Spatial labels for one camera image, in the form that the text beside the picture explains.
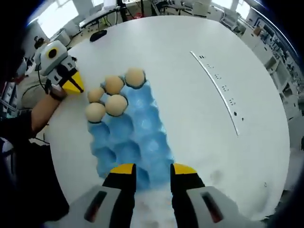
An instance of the black shirt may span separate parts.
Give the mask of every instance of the black shirt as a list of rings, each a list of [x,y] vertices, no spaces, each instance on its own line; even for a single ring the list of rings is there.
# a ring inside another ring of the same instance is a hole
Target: black shirt
[[[60,219],[69,210],[55,174],[50,146],[31,143],[29,139],[34,136],[31,112],[0,121],[1,149],[5,140],[13,145],[12,152],[1,153],[0,158],[1,217],[9,227],[19,223],[38,227],[45,221]],[[7,156],[14,160],[11,170],[5,161]]]

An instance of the white table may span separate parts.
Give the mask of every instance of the white table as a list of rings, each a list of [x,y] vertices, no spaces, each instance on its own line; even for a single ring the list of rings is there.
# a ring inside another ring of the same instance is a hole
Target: white table
[[[103,181],[90,152],[86,93],[106,75],[141,67],[151,83],[176,162],[195,168],[206,185],[231,197],[249,218],[271,214],[287,176],[288,126],[271,77],[246,44],[218,22],[196,17],[143,18],[107,30],[100,40],[86,39],[69,51],[78,59],[86,92],[60,105],[47,132],[67,201],[72,203]],[[244,121],[229,115],[190,51],[203,55],[214,67],[210,71],[223,78],[230,96],[224,99],[234,98],[237,117]]]

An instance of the person's arm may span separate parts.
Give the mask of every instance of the person's arm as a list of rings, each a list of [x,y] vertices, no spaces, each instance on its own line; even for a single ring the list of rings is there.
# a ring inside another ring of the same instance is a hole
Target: person's arm
[[[64,90],[57,91],[54,89],[53,93],[62,98],[66,96]],[[37,134],[45,127],[59,104],[60,101],[47,94],[36,104],[31,113],[31,127],[34,134]]]
[[[54,93],[59,97],[66,96],[65,91],[54,91]],[[48,123],[59,104],[60,101],[45,94],[31,112],[0,121],[0,137],[8,140],[13,145],[18,145],[23,140],[35,137]]]

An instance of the white device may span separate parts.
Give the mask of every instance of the white device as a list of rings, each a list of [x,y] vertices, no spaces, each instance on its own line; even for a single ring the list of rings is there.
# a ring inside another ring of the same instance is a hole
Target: white device
[[[39,60],[38,75],[47,76],[46,87],[62,87],[67,93],[84,91],[76,63],[59,40],[46,45],[39,55]]]

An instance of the egg carton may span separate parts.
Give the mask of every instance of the egg carton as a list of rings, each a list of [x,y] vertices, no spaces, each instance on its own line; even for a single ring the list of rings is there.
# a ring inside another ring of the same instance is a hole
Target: egg carton
[[[105,178],[119,164],[135,163],[137,190],[157,188],[170,181],[170,164],[174,163],[158,106],[149,81],[135,89],[126,85],[124,76],[120,78],[124,81],[120,95],[128,101],[124,113],[118,117],[106,113],[101,122],[88,122],[97,173]],[[104,93],[100,102],[105,104],[108,97]]]

